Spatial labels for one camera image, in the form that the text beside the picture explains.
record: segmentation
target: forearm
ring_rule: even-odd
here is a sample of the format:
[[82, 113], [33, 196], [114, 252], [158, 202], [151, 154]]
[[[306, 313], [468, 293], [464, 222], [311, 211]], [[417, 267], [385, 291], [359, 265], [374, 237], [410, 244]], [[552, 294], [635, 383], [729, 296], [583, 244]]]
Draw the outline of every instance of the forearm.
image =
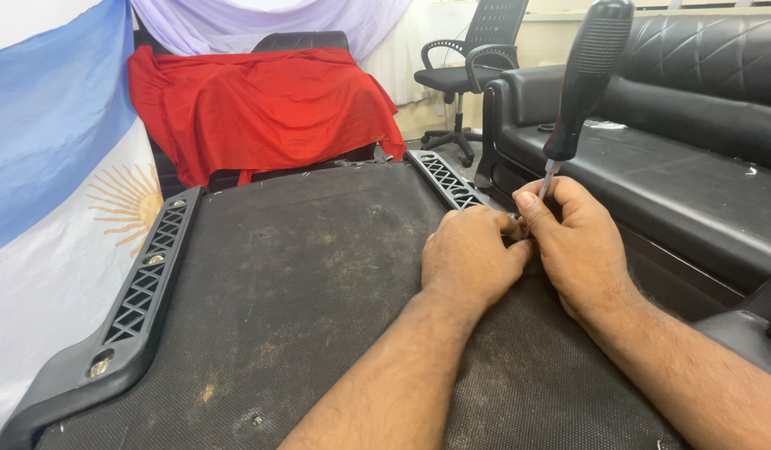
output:
[[413, 297], [280, 448], [439, 448], [460, 355], [483, 312]]
[[695, 448], [771, 448], [771, 375], [633, 292], [584, 320]]

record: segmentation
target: chair base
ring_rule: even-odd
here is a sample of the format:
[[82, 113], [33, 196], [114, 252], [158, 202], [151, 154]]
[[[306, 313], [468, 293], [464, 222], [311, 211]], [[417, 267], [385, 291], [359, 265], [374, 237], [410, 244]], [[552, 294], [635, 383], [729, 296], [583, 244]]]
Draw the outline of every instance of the chair base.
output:
[[454, 130], [431, 130], [424, 133], [421, 138], [421, 150], [431, 150], [444, 144], [455, 143], [463, 151], [463, 167], [470, 168], [474, 163], [474, 150], [469, 145], [469, 141], [481, 143], [483, 136], [470, 132], [471, 128], [463, 128], [461, 131]]

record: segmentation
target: argentine flag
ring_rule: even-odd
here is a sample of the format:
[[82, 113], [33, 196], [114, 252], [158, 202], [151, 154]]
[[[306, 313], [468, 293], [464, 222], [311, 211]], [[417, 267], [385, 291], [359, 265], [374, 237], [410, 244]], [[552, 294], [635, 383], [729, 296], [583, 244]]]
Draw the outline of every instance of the argentine flag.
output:
[[100, 326], [163, 202], [132, 50], [127, 0], [0, 2], [0, 428]]

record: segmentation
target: light blue stripe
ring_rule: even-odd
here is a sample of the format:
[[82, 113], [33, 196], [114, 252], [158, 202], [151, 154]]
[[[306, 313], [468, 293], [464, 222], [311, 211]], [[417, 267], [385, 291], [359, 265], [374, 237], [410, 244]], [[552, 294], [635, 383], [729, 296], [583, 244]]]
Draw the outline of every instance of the light blue stripe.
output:
[[137, 117], [127, 0], [0, 50], [0, 248], [57, 208]]

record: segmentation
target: hand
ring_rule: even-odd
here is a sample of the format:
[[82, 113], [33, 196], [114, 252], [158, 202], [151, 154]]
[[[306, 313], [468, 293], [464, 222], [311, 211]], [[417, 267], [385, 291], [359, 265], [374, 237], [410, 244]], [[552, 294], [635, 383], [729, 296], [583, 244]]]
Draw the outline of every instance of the hand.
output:
[[485, 206], [451, 210], [427, 238], [421, 254], [421, 286], [447, 299], [484, 310], [508, 291], [535, 249], [533, 241], [505, 248], [501, 234], [519, 230], [517, 220]]
[[627, 271], [624, 245], [610, 213], [578, 182], [552, 179], [549, 197], [563, 208], [563, 221], [540, 201], [542, 180], [513, 192], [521, 212], [521, 227], [529, 225], [540, 245], [547, 275], [560, 294], [563, 308], [574, 319], [590, 319], [615, 300], [636, 299]]

